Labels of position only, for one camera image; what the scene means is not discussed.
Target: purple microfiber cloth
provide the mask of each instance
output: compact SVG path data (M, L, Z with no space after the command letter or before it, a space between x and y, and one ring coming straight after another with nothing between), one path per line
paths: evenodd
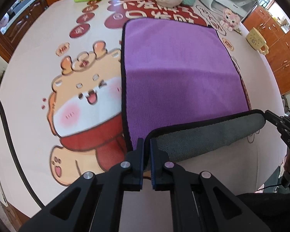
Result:
M248 111L215 29L142 18L123 28L122 118L128 149L152 130Z

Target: pink plush doll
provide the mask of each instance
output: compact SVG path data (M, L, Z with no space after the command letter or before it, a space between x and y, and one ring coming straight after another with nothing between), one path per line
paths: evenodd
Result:
M229 31L237 28L241 22L240 17L234 14L230 9L223 10L223 20L220 21L220 25L227 28Z

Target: screw head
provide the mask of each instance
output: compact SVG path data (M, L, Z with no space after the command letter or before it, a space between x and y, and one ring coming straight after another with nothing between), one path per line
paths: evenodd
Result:
M130 164L129 161L123 161L123 162L120 163L120 166L121 166L122 168L128 168L128 167L131 166L131 164Z
M208 171L204 171L201 173L201 176L205 179L209 179L211 177L211 173Z
M166 168L172 168L172 167L174 167L174 163L171 162L171 161L167 161L167 162L165 163L165 167L166 167Z
M88 172L84 173L84 178L85 179L89 180L92 177L93 177L93 172L88 171Z

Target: white tablecloth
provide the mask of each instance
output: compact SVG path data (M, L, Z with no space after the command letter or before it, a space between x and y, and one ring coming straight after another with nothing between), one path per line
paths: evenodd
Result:
M52 81L61 75L60 62L64 56L74 59L81 52L92 51L93 43L98 40L104 41L108 50L121 47L122 29L107 29L104 25L105 20L114 14L107 10L110 6L108 1L98 3L99 7L93 11L95 16L87 22L90 25L89 31L78 38L70 38L69 33L78 25L76 19L88 5L73 0L52 4L25 34L10 60L1 84L0 99L18 159L30 185L45 205L66 187L59 184L50 171L51 150L60 142L51 132L47 120L48 103L44 101L52 93ZM199 1L196 1L196 5L202 7ZM200 12L200 7L198 9L194 6L194 13L208 24L213 24L205 13ZM213 16L217 21L220 20L218 15L212 13L210 17ZM243 35L233 31L227 32L226 36L221 32L219 36L227 39L234 48L231 51L232 46L229 45L228 50L238 63L251 108L263 111L269 109L277 115L283 115L278 86L266 58L248 44L245 39L248 33L246 28L240 25L240 29ZM59 57L56 50L63 43L69 43L70 47ZM259 188L279 166L285 154L286 145L276 128L267 123L259 134L254 135L253 143L244 138L179 164L195 173L208 170L234 194L241 194ZM7 201L18 210L29 217L40 210L16 170L1 120L0 181ZM121 229L134 231L144 228L144 231L149 231L155 228L151 230L171 231L168 196L168 193L154 193L147 181L141 193L125 193L122 209L122 221L125 222L121 223Z

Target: kitchen counter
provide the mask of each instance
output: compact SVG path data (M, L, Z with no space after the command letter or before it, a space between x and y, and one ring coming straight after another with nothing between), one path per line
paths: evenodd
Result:
M15 16L8 22L8 24L5 26L5 30L1 31L2 34L5 34L7 32L8 28L13 24L13 22L27 9L31 4L33 4L36 0L30 0L24 7L20 9L20 11L17 12Z

